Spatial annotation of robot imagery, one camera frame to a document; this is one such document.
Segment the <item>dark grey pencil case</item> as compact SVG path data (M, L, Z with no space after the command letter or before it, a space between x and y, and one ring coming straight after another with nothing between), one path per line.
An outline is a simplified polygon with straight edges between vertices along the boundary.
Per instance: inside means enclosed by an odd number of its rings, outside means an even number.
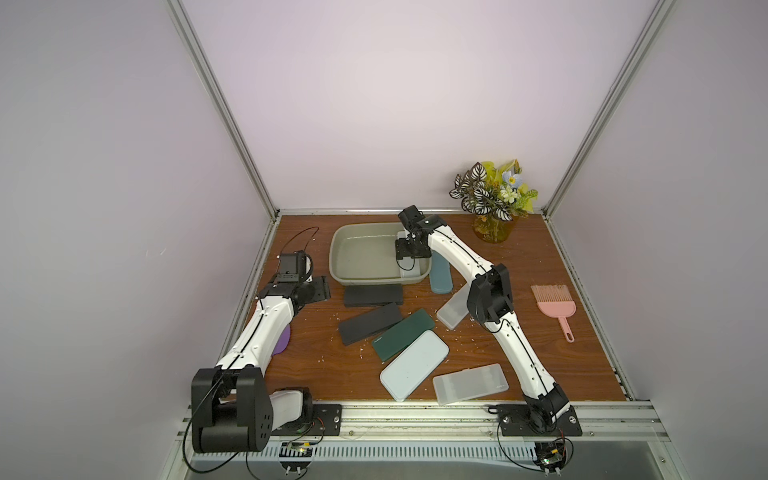
M342 344L350 346L381 333L403 320L399 306L389 303L342 321L338 325Z
M351 285L345 288L343 303L348 308L402 305L404 290L401 284Z

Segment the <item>grey-green plastic storage box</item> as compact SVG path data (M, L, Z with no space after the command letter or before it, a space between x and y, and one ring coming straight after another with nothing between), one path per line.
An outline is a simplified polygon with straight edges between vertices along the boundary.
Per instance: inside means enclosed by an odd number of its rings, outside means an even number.
M430 273L430 258L417 259L421 267L419 277L400 278L395 240L404 238L405 234L400 223L361 223L340 227L330 245L331 276L343 286L420 283Z

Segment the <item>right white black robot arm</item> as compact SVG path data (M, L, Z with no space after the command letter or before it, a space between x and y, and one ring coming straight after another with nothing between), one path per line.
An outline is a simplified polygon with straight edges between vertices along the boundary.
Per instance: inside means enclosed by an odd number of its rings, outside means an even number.
M519 324L509 271L473 251L438 215L411 205L398 214L406 236L395 243L398 259L429 258L437 253L469 285L466 307L471 318L492 334L520 383L534 431L550 433L569 416L570 401L538 358Z

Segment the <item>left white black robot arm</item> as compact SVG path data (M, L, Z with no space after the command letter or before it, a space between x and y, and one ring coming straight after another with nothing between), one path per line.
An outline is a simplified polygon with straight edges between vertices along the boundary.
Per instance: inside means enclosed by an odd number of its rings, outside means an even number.
M313 271L305 251L281 254L239 338L214 367L193 377L188 437L194 452L259 452L274 431L313 423L308 388L271 393L266 385L268 366L293 319L306 305L330 298L327 278L314 278Z

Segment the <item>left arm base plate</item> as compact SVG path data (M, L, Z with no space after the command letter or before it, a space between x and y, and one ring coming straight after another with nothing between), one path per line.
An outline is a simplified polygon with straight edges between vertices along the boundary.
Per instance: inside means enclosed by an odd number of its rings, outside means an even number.
M338 403L313 405L311 417L306 420L283 425L272 432L280 437L336 437L341 432L343 407Z

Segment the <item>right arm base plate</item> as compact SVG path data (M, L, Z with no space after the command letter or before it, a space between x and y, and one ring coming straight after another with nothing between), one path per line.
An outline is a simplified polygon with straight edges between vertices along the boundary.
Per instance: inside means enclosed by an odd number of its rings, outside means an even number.
M490 407L489 411L497 417L503 436L580 437L583 435L576 409L572 404L550 423L546 423L546 413L539 413L527 404L498 404Z

